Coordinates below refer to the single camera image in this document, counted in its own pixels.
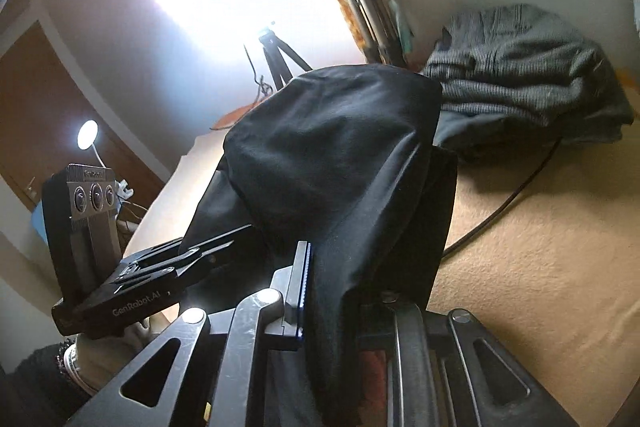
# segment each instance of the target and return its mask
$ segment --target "lit lamp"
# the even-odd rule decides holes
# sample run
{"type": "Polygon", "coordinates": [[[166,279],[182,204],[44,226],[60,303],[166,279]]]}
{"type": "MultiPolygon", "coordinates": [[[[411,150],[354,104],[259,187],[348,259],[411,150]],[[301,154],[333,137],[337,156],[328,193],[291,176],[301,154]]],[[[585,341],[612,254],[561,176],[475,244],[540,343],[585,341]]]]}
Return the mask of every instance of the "lit lamp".
{"type": "Polygon", "coordinates": [[[95,148],[95,137],[98,136],[98,124],[94,120],[88,120],[82,124],[80,131],[78,132],[78,147],[83,151],[91,147],[94,149],[95,156],[98,158],[100,165],[104,167],[104,163],[98,151],[95,148]]]}

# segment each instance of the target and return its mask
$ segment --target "folded clothes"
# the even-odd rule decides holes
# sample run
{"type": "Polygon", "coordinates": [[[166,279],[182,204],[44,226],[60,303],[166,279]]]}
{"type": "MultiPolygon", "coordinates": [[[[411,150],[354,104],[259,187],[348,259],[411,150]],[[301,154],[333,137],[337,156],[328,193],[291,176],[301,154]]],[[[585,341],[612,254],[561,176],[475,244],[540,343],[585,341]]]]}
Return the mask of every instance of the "folded clothes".
{"type": "Polygon", "coordinates": [[[421,73],[443,87],[434,144],[462,156],[534,136],[613,142],[633,122],[600,46],[536,6],[456,15],[421,73]]]}

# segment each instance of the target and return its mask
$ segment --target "tan blanket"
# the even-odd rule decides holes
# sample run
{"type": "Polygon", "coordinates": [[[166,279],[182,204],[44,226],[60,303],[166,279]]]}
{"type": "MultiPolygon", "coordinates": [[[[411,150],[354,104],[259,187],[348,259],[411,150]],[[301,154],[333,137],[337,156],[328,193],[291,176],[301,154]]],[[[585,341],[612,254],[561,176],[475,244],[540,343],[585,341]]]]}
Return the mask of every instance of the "tan blanket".
{"type": "MultiPolygon", "coordinates": [[[[184,234],[224,135],[196,139],[127,253],[184,234]]],[[[450,242],[540,159],[461,167],[450,242]]],[[[640,123],[614,145],[560,148],[498,223],[444,263],[429,308],[455,307],[477,315],[582,427],[604,427],[640,375],[640,123]]]]}

